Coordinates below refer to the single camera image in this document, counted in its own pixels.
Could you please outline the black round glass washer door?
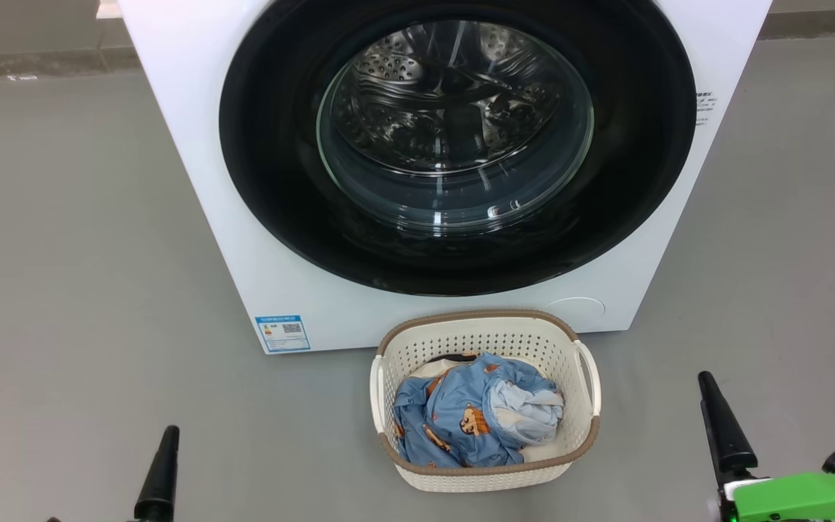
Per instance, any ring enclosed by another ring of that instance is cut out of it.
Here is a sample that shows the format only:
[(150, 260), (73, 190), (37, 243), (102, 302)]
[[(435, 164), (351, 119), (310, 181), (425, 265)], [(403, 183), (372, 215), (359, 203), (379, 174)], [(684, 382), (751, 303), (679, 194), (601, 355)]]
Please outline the black round glass washer door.
[[(543, 40), (590, 108), (460, 172), (392, 171), (352, 151), (323, 109), (335, 77), (382, 36), (443, 20)], [(695, 87), (654, 0), (275, 0), (230, 63), (220, 141), (246, 207), (315, 267), (389, 293), (504, 293), (583, 267), (660, 207), (689, 157)]]

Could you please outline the blue energy label sticker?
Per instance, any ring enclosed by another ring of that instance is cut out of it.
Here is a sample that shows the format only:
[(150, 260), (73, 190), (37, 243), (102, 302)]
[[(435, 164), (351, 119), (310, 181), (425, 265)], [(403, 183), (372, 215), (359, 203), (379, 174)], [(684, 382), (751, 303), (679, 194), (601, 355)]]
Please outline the blue energy label sticker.
[(311, 350), (301, 316), (264, 316), (253, 321), (266, 354)]

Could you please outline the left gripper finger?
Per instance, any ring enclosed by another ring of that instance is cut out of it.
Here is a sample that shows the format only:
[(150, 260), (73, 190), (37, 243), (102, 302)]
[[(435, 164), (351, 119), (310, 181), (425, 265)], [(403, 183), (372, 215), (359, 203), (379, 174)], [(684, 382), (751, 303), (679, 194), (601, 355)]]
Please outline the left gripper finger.
[(167, 426), (133, 509), (133, 522), (175, 521), (180, 429)]

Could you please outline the cream garment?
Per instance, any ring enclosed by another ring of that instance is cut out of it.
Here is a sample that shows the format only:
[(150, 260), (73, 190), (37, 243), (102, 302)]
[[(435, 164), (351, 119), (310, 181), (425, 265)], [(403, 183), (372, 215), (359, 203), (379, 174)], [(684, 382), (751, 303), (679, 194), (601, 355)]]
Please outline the cream garment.
[(410, 378), (436, 378), (447, 373), (448, 370), (473, 363), (478, 359), (478, 353), (446, 354), (428, 361), (409, 374)]

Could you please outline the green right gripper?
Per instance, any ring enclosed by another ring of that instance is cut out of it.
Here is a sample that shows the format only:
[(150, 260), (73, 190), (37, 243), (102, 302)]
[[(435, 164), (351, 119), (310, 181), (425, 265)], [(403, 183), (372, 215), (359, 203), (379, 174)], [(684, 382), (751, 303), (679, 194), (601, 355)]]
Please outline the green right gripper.
[(709, 371), (698, 374), (700, 412), (718, 498), (707, 522), (835, 522), (835, 473), (753, 478), (758, 459)]

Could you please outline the round white filter cover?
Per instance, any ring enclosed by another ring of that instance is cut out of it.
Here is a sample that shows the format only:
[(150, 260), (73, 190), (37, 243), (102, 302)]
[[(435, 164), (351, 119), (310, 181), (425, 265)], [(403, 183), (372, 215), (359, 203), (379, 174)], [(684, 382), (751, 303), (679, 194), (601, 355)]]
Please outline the round white filter cover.
[(576, 333), (605, 331), (602, 327), (605, 304), (588, 297), (571, 297), (554, 301), (542, 310), (564, 321)]

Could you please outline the white front-load washing machine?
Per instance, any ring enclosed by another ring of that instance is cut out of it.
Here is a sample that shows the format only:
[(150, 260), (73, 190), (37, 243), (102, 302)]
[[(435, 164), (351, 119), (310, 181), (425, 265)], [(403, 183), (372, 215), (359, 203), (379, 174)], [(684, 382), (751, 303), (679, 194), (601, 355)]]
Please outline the white front-load washing machine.
[(605, 307), (605, 331), (635, 320), (683, 214), (773, 0), (654, 0), (685, 42), (696, 95), (717, 98), (696, 126), (681, 175), (660, 207), (612, 250), (559, 278), (504, 293), (389, 293), (342, 280), (298, 257), (243, 202), (223, 159), (223, 82), (252, 23), (275, 0), (117, 0), (183, 167), (257, 337), (256, 317), (301, 316), (310, 351), (375, 347), (411, 318), (473, 310), (539, 310), (565, 298)]

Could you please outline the stainless steel washing machine drum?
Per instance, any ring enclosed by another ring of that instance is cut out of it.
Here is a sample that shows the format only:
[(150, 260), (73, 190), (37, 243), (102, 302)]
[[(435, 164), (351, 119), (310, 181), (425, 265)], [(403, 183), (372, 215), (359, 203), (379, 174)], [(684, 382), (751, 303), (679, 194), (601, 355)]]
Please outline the stainless steel washing machine drum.
[(523, 151), (563, 109), (590, 108), (580, 73), (543, 40), (477, 20), (415, 24), (354, 55), (323, 99), (368, 161), (418, 175)]

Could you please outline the blue bear-print garment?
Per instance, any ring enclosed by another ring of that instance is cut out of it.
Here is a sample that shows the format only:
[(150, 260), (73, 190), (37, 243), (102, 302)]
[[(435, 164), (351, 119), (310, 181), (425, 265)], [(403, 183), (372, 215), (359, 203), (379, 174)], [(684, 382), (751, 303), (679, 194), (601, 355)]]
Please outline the blue bear-print garment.
[(401, 456), (420, 467), (521, 465), (556, 436), (565, 400), (526, 362), (484, 352), (437, 376), (410, 376), (392, 405)]

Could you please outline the cream perforated laundry basket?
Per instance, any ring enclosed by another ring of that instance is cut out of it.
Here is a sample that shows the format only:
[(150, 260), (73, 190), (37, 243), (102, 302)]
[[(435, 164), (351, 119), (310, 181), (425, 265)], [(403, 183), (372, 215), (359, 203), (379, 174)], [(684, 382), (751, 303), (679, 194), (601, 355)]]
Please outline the cream perforated laundry basket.
[[(420, 467), (397, 447), (392, 405), (412, 371), (446, 354), (488, 352), (533, 365), (565, 400), (553, 440), (523, 450), (521, 465)], [(589, 348), (560, 318), (533, 310), (479, 310), (414, 318), (382, 339), (369, 370), (375, 432), (401, 477), (422, 492), (475, 493), (526, 488), (559, 478), (599, 435), (601, 383)]]

